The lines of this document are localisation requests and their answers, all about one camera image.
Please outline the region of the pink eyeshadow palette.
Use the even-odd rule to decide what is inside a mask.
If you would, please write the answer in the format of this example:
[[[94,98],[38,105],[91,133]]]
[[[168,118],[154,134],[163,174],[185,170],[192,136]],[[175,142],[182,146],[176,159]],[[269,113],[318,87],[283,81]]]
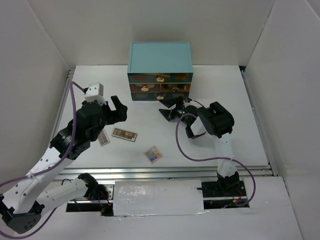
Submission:
[[[108,135],[106,134],[105,130],[103,129],[100,134],[98,135],[98,138],[97,138],[99,144],[101,147],[107,145],[110,143],[110,140],[108,138]]]

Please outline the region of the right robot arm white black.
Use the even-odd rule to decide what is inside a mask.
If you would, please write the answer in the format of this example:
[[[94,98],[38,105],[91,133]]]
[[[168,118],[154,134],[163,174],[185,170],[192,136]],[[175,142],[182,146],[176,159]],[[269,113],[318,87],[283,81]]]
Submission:
[[[224,108],[219,102],[213,102],[209,107],[196,107],[186,105],[192,99],[184,99],[182,96],[172,99],[161,99],[159,102],[166,109],[159,109],[159,112],[167,121],[177,119],[175,127],[175,140],[180,153],[193,162],[206,162],[217,160],[217,181],[216,186],[205,189],[204,192],[218,192],[223,196],[230,195],[239,187],[240,177],[233,161],[234,155],[232,150],[232,131],[235,120],[232,114]],[[213,140],[216,156],[212,158],[195,159],[187,156],[182,150],[178,139],[178,128],[180,123],[185,124],[185,133],[189,139],[197,139],[204,135],[209,135]]]

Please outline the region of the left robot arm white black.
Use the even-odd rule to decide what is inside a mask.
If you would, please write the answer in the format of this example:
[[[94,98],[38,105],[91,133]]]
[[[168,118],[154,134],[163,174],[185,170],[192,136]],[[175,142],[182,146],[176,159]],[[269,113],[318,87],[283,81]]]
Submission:
[[[23,177],[13,180],[15,185],[0,196],[0,214],[5,224],[18,234],[30,231],[42,216],[65,202],[77,198],[95,200],[104,189],[89,173],[81,173],[63,185],[46,187],[77,157],[90,148],[91,143],[106,125],[124,122],[127,106],[114,95],[112,110],[107,101],[83,101],[73,119],[51,140],[49,147],[36,165]]]

